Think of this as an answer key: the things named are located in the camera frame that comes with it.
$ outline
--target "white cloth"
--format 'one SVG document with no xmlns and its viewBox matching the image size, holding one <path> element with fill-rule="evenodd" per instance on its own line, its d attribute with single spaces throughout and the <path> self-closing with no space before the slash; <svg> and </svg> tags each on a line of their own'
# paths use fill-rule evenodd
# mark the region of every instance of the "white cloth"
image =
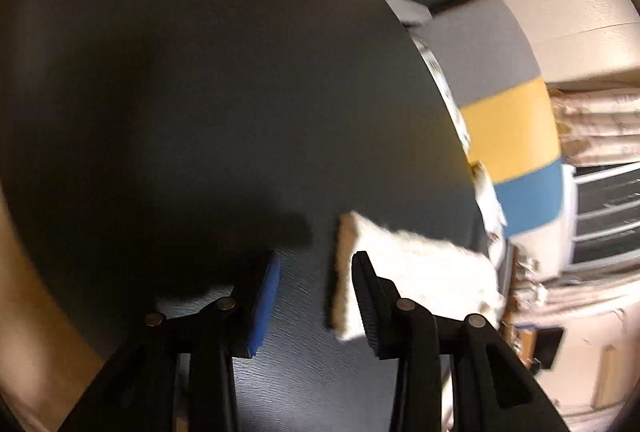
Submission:
<svg viewBox="0 0 640 432">
<path fill-rule="evenodd" d="M 364 335 L 351 283 L 351 257 L 359 251 L 367 252 L 378 276 L 394 281 L 403 297 L 433 314 L 463 320 L 482 313 L 495 326 L 504 298 L 484 255 L 410 232 L 390 232 L 351 212 L 340 217 L 338 231 L 333 323 L 340 340 Z"/>
<path fill-rule="evenodd" d="M 489 260 L 495 269 L 500 268 L 504 258 L 506 240 L 504 227 L 507 224 L 502 205 L 495 193 L 494 183 L 482 163 L 474 163 L 471 167 L 476 190 L 476 203 L 482 214 L 482 224 L 487 236 Z"/>
<path fill-rule="evenodd" d="M 442 68 L 440 67 L 440 64 L 433 52 L 425 46 L 425 44 L 416 35 L 412 35 L 412 39 L 414 40 L 414 44 L 418 48 L 418 51 L 420 51 L 420 56 L 427 65 L 427 69 L 431 73 L 433 81 L 436 82 L 436 86 L 440 91 L 440 95 L 442 96 L 445 106 L 447 107 L 447 112 L 449 113 L 453 126 L 456 129 L 458 139 L 462 144 L 462 148 L 465 150 L 465 154 L 468 155 L 469 148 L 471 147 L 471 136 L 469 136 L 469 131 L 466 128 L 465 119 L 462 117 L 462 113 L 460 112 L 456 101 L 453 99 L 453 94 L 451 94 L 449 83 L 442 72 Z"/>
<path fill-rule="evenodd" d="M 423 25 L 431 20 L 431 11 L 413 0 L 385 0 L 386 4 L 405 25 Z"/>
</svg>

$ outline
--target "metal rivet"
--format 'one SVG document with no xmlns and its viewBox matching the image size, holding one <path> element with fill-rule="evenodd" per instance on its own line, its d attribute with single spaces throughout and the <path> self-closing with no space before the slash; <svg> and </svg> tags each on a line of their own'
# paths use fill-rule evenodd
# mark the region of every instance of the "metal rivet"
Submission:
<svg viewBox="0 0 640 432">
<path fill-rule="evenodd" d="M 162 313 L 149 313 L 145 317 L 145 324 L 149 327 L 158 327 L 164 322 L 164 315 Z"/>
<path fill-rule="evenodd" d="M 216 300 L 216 306 L 218 306 L 218 309 L 221 311 L 229 311 L 236 307 L 236 301 L 231 297 L 222 297 Z"/>
<path fill-rule="evenodd" d="M 482 315 L 473 314 L 469 317 L 469 325 L 471 327 L 481 328 L 486 324 L 486 319 Z"/>
<path fill-rule="evenodd" d="M 411 311 L 415 308 L 415 302 L 409 298 L 399 298 L 396 307 L 401 311 Z"/>
</svg>

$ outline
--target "yellow stripe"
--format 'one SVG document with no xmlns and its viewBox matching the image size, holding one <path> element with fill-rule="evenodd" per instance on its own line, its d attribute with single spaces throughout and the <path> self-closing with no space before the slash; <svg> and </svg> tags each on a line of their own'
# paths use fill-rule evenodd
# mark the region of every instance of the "yellow stripe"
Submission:
<svg viewBox="0 0 640 432">
<path fill-rule="evenodd" d="M 558 159 L 560 145 L 544 80 L 536 78 L 460 109 L 471 136 L 469 163 L 502 183 Z"/>
</svg>

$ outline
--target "folded towel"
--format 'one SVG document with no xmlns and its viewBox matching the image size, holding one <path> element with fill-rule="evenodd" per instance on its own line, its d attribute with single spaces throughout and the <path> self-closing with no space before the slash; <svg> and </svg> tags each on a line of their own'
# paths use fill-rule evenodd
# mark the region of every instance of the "folded towel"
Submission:
<svg viewBox="0 0 640 432">
<path fill-rule="evenodd" d="M 394 281 L 403 297 L 433 314 L 463 320 L 481 313 L 497 324 L 504 298 L 484 255 L 410 232 L 390 232 L 351 212 L 340 217 L 338 231 L 333 324 L 340 340 L 364 335 L 351 283 L 351 257 L 359 251 L 369 254 L 378 276 Z"/>
</svg>

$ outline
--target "table surface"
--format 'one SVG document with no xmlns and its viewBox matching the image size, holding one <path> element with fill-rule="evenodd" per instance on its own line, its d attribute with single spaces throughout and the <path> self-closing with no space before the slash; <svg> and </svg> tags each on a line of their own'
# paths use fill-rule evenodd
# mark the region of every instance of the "table surface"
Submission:
<svg viewBox="0 0 640 432">
<path fill-rule="evenodd" d="M 477 248 L 465 155 L 383 0 L 2 0 L 0 180 L 103 357 L 255 250 L 282 278 L 238 360 L 243 430 L 387 430 L 396 362 L 327 325 L 338 216 Z"/>
</svg>

